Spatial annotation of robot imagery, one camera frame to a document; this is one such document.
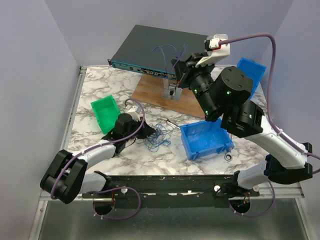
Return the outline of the near blue plastic bin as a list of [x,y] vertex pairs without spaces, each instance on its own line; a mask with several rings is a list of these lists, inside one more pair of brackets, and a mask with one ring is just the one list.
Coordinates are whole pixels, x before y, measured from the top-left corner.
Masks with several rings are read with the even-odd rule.
[[228,132],[221,127],[222,120],[198,121],[180,126],[181,140],[188,160],[233,149],[234,143]]

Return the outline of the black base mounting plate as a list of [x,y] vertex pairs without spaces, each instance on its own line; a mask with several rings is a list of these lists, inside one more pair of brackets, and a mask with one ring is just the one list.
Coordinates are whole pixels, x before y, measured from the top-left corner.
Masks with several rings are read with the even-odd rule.
[[141,208],[227,208],[229,200],[258,197],[253,189],[236,186],[232,175],[111,175],[105,190],[82,194],[93,200],[99,211]]

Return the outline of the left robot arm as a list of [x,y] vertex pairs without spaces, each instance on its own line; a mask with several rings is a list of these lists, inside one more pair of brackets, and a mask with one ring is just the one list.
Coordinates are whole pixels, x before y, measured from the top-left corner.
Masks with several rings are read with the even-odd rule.
[[98,143],[74,153],[60,150],[42,177],[40,188],[65,204],[81,193],[95,192],[101,198],[107,197],[111,191],[107,177],[99,171],[85,176],[86,171],[120,154],[129,140],[145,140],[155,133],[142,117],[134,120],[130,114],[121,113],[113,129]]

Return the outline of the grey metal bracket fixture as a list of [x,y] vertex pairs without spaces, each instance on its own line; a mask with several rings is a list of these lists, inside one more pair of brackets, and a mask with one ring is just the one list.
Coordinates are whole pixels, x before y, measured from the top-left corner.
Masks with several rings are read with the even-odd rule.
[[163,97],[166,99],[179,101],[183,92],[183,89],[178,87],[178,83],[175,80],[163,79]]

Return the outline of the black T-shaped tool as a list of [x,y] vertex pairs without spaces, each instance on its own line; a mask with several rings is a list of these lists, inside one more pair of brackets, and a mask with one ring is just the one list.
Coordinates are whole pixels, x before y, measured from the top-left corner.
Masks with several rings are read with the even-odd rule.
[[165,122],[166,122],[167,124],[169,124],[170,126],[172,126],[173,128],[178,128],[178,129],[180,129],[180,126],[179,126],[179,125],[177,125],[176,123],[173,123],[173,122],[170,121],[169,119],[166,119]]

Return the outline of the silver ratchet wrench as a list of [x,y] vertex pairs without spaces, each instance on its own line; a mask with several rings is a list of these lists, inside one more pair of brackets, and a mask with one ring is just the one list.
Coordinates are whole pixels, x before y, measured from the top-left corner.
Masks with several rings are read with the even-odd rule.
[[230,146],[225,150],[225,155],[224,155],[224,159],[228,162],[230,162],[233,159],[233,155],[232,155],[232,149],[234,148],[234,143],[233,143],[233,136],[231,133],[228,134],[229,138],[230,138]]

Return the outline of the brown wooden board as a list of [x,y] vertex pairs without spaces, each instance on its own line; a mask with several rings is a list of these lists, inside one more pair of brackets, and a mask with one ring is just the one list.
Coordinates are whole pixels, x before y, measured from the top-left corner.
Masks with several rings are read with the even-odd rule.
[[192,91],[177,88],[173,96],[170,95],[169,84],[173,83],[172,80],[144,74],[131,97],[142,103],[203,119],[204,112]]

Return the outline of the blue plastic bin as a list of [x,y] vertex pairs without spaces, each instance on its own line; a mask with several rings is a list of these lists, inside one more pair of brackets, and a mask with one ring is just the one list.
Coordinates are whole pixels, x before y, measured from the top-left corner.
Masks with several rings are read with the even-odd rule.
[[260,84],[262,77],[264,76],[267,67],[244,57],[240,59],[236,67],[245,73],[248,78],[253,80],[252,91],[249,97],[251,100],[258,88],[258,85]]
[[221,127],[222,120],[198,121],[180,126],[181,140],[188,160],[233,149],[234,143],[228,132]]

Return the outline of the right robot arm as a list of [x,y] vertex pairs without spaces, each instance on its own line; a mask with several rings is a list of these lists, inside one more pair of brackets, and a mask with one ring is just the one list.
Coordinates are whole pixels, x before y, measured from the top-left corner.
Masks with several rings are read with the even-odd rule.
[[207,122],[221,118],[228,133],[249,140],[268,152],[261,163],[234,173],[230,191],[241,196],[256,185],[271,181],[290,185],[313,177],[307,162],[312,149],[309,143],[295,147],[285,141],[269,123],[264,111],[250,100],[253,80],[235,66],[224,68],[216,79],[211,76],[214,64],[196,66],[203,56],[192,54],[186,60],[173,58],[176,80],[180,88],[188,88],[197,99]]

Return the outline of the grey network switch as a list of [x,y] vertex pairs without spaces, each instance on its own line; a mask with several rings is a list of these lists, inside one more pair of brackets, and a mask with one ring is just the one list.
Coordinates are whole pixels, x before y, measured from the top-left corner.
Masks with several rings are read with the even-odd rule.
[[206,35],[135,25],[114,56],[111,67],[176,81],[171,59],[186,60],[205,52]]

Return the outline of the green plastic bin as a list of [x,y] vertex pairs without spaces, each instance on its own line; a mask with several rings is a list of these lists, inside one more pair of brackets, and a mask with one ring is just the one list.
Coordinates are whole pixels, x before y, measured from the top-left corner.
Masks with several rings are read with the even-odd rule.
[[121,114],[112,95],[98,99],[90,103],[97,123],[103,134],[110,132]]

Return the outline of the far blue plastic bin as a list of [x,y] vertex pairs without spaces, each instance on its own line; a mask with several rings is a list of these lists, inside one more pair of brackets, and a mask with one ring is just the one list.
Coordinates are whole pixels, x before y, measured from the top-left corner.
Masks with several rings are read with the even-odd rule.
[[264,76],[267,67],[244,57],[240,59],[236,67],[245,73],[248,78],[253,80],[252,91],[249,97],[251,100],[258,88],[258,85],[260,84],[262,77]]

